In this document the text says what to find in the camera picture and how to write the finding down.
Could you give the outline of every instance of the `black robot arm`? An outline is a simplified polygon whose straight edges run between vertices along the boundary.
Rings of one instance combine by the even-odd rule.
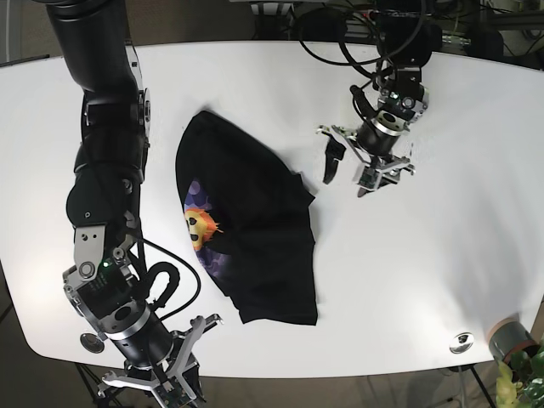
[[[145,264],[139,203],[150,146],[150,98],[130,41],[125,3],[37,1],[47,4],[70,74],[83,89],[82,143],[66,203],[76,265],[63,274],[65,295],[96,331],[82,336],[83,346],[100,352],[109,339],[126,358],[123,372],[103,377],[98,395],[130,387],[151,393],[165,408],[195,406],[201,389],[191,349],[220,318],[198,316],[188,331],[169,332],[155,313],[177,288],[179,272],[166,262],[149,270]],[[136,245],[138,256],[131,252]],[[167,289],[148,304],[161,272],[169,274]]]

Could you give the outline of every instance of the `table top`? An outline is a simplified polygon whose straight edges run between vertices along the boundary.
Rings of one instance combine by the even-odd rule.
[[[336,45],[312,47],[340,58]],[[358,58],[376,55],[372,47],[353,49]],[[518,314],[532,326],[544,292],[540,72],[435,54],[423,68],[429,109],[394,149],[413,150],[416,175],[358,199],[350,150],[334,181],[321,183],[327,137],[315,134],[320,124],[360,125],[349,86],[365,78],[355,70],[322,64],[295,42],[138,53],[153,104],[144,233],[187,259],[203,281],[196,302],[166,326],[185,330],[196,315],[213,313],[225,323],[195,346],[202,375],[339,377],[457,366],[491,359],[485,332],[497,321]],[[0,259],[26,341],[46,357],[122,367],[112,343],[102,354],[83,349],[79,337],[90,326],[62,290],[61,274],[73,265],[65,200],[82,91],[62,59],[2,68],[0,89]],[[377,100],[373,90],[368,97]],[[242,325],[199,265],[174,161],[185,127],[204,108],[261,140],[316,195],[317,326]],[[148,264],[165,260],[147,254]],[[191,273],[180,272],[163,313],[195,290]],[[475,343],[454,355],[449,345],[462,332]]]

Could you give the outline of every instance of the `gray floor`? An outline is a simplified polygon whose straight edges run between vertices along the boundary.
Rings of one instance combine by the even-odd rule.
[[[20,57],[60,55],[44,7],[26,0],[20,6]],[[231,4],[227,0],[127,0],[127,10],[137,45],[241,40],[250,39],[254,33],[249,6]],[[0,311],[3,311],[9,297],[3,289],[2,274],[0,285]],[[46,359],[31,351],[15,312],[11,312],[0,327],[0,361],[0,406],[93,406],[72,363]],[[97,375],[107,371],[104,367],[93,367],[93,370]],[[495,365],[478,365],[477,370],[493,394]],[[463,376],[467,407],[487,407],[472,375]],[[447,370],[301,380],[205,377],[202,385],[208,407],[425,408],[438,406],[450,397],[453,400],[441,406],[460,406],[459,376]],[[123,393],[120,400],[137,407],[158,406],[137,392]]]

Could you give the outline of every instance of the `t-shirt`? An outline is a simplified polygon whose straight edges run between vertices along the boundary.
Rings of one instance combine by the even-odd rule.
[[[315,325],[314,197],[300,174],[232,123],[203,111],[181,139],[176,176],[196,255],[242,322]]]

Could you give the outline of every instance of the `potted plant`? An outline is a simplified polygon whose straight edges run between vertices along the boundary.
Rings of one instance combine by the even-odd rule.
[[[499,365],[497,408],[544,408],[544,347],[514,319],[496,325],[488,344]]]

